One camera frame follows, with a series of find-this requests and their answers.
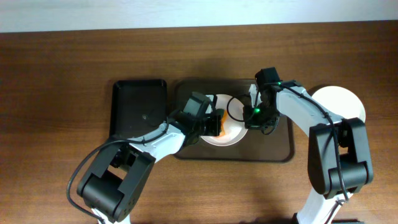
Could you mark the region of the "cream plate with red stain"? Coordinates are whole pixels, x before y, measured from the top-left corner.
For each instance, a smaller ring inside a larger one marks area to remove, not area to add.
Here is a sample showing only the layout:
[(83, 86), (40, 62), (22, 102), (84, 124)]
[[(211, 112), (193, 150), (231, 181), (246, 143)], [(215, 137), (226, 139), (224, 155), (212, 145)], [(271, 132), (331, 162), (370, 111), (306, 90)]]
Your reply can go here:
[(326, 86), (315, 91), (312, 98), (334, 114), (346, 119), (359, 118), (366, 121), (362, 101), (350, 90), (340, 86)]

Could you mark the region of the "orange green sponge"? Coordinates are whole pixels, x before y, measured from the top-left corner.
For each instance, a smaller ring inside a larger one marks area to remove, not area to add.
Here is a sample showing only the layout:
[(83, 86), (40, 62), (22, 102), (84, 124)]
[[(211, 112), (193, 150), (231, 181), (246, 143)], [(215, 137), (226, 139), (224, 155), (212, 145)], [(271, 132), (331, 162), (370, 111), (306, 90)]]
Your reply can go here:
[(224, 123), (228, 118), (228, 113), (224, 109), (217, 109), (216, 114), (221, 116), (220, 133), (218, 135), (218, 138), (220, 138), (225, 135)]

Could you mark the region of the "pink plate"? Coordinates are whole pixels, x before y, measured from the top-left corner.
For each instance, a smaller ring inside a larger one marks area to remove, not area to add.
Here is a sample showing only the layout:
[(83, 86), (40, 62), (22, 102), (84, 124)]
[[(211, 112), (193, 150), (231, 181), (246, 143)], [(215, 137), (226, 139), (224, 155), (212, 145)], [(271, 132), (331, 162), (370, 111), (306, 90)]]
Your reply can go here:
[[(226, 106), (232, 96), (225, 94), (217, 94), (216, 96), (218, 99), (215, 108), (224, 109), (227, 112)], [(244, 105), (239, 100), (234, 98), (229, 104), (228, 111), (230, 115), (232, 115), (234, 118), (243, 119), (243, 107)], [(226, 147), (238, 143), (240, 140), (243, 139), (248, 131), (244, 127), (243, 122), (235, 121), (229, 115), (226, 122), (224, 123), (224, 128), (225, 135), (220, 138), (211, 136), (202, 136), (201, 138), (202, 140), (213, 146)]]

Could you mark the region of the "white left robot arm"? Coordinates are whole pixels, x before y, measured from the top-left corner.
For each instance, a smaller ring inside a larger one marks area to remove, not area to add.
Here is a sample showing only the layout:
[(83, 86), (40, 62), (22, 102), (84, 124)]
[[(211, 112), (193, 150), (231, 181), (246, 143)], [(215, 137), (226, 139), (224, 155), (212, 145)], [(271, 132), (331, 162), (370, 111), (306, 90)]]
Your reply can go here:
[(155, 163), (201, 136), (219, 136), (223, 114), (222, 109), (211, 113), (176, 110), (143, 136), (110, 137), (84, 159), (93, 161), (76, 190), (87, 207), (78, 209), (98, 223), (128, 223)]

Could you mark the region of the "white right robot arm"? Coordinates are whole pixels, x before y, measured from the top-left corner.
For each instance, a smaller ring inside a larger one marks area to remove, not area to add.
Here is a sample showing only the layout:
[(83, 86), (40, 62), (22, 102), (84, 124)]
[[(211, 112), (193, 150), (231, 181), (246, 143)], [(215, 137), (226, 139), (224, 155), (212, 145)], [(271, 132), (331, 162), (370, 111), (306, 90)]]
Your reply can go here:
[(344, 118), (314, 100), (298, 82), (257, 82), (249, 87), (249, 129), (275, 125), (284, 115), (308, 136), (312, 185), (293, 223), (331, 223), (338, 210), (374, 178), (364, 121)]

